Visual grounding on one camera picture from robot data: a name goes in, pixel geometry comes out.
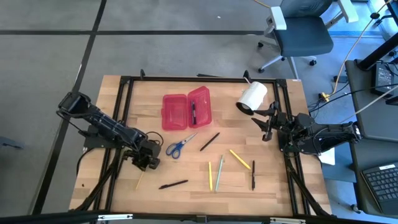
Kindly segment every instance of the white cup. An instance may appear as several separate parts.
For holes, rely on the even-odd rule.
[[[260,107],[267,92],[267,87],[262,83],[252,82],[250,87],[243,91],[243,94],[236,103],[236,106],[243,113],[254,115],[254,111]]]

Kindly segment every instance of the chair base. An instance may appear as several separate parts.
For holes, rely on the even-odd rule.
[[[258,48],[260,49],[261,47],[264,46],[264,44],[273,44],[273,43],[270,43],[270,42],[268,42],[268,41],[260,40],[260,42],[257,44],[257,46],[258,46]],[[266,67],[268,67],[268,66],[272,65],[273,63],[277,62],[279,59],[281,59],[282,61],[284,61],[286,58],[287,58],[287,61],[289,62],[290,69],[292,69],[292,72],[293,72],[293,74],[294,74],[294,77],[295,77],[296,79],[299,79],[299,74],[297,73],[296,64],[295,64],[295,62],[294,62],[293,57],[283,57],[283,56],[281,56],[280,54],[277,55],[276,57],[274,57],[273,59],[271,59],[270,61],[268,61],[267,63],[265,63],[264,65],[262,65],[262,66],[258,69],[258,72],[259,72],[259,73],[263,73],[263,72],[264,72],[264,69],[265,69]],[[309,65],[311,65],[311,66],[314,66],[314,65],[317,64],[317,58],[316,58],[316,56],[305,56],[305,57],[302,57],[302,58],[305,58],[305,59],[310,60]]]

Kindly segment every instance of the transparent red container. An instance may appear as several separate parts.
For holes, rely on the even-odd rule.
[[[192,102],[195,105],[196,124],[193,124]],[[205,86],[184,94],[164,95],[162,128],[184,130],[187,126],[199,128],[211,123],[210,91]]]

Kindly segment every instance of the chair armrest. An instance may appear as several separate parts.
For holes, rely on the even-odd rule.
[[[271,16],[267,20],[268,25],[274,26],[275,30],[286,30],[285,18],[280,7],[271,7],[270,10]]]
[[[338,5],[347,23],[357,22],[359,20],[355,7],[350,0],[338,0]]]

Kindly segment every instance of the marker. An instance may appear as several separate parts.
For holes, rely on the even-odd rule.
[[[211,162],[209,162],[209,188],[213,191],[213,178],[211,177]]]
[[[243,161],[243,159],[241,159],[238,155],[236,155],[236,153],[235,153],[234,151],[232,151],[232,150],[229,150],[229,151],[232,153],[232,155],[234,155],[234,156],[238,159],[239,162],[241,162],[246,168],[248,168],[249,170],[251,170],[251,168],[249,167],[249,165],[248,165],[247,163],[245,163],[245,162]]]
[[[183,184],[183,183],[187,183],[187,182],[188,182],[188,180],[182,180],[182,181],[179,181],[179,182],[176,182],[176,183],[173,183],[173,184],[165,184],[165,185],[162,185],[161,187],[159,187],[159,189],[165,189],[167,187],[173,187],[173,186],[176,186],[178,184]]]
[[[208,142],[200,149],[200,151],[204,150],[214,139],[217,138],[217,136],[218,136],[219,134],[220,134],[220,133],[217,133],[215,136],[213,136],[212,139],[210,139],[210,141],[208,141]]]
[[[253,170],[251,171],[251,190],[254,190],[254,188],[256,187],[256,181],[254,180],[254,169],[255,169],[254,166],[255,166],[255,163],[253,161],[253,163],[252,163]]]
[[[221,168],[223,166],[223,159],[224,159],[224,155],[221,155],[221,160],[220,160],[220,167],[218,168],[218,174],[217,174],[217,181],[216,181],[216,190],[218,190],[218,182],[220,181],[220,174],[221,174]]]
[[[192,124],[197,123],[197,110],[195,108],[195,103],[191,101],[191,106],[192,106]]]

